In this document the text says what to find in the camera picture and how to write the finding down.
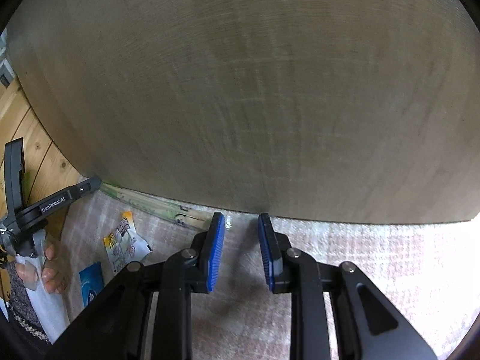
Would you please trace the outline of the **person's left hand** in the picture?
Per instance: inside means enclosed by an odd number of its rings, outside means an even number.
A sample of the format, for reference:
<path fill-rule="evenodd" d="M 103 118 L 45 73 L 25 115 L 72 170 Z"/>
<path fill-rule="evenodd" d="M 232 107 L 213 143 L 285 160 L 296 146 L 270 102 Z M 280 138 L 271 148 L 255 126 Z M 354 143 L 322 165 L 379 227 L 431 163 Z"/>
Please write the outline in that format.
<path fill-rule="evenodd" d="M 59 257 L 59 246 L 55 241 L 50 239 L 46 241 L 44 256 L 46 260 L 41 274 L 38 274 L 30 262 L 16 262 L 16 274 L 27 289 L 35 290 L 38 282 L 41 281 L 47 293 L 62 294 L 68 286 L 68 275 L 63 260 Z"/>

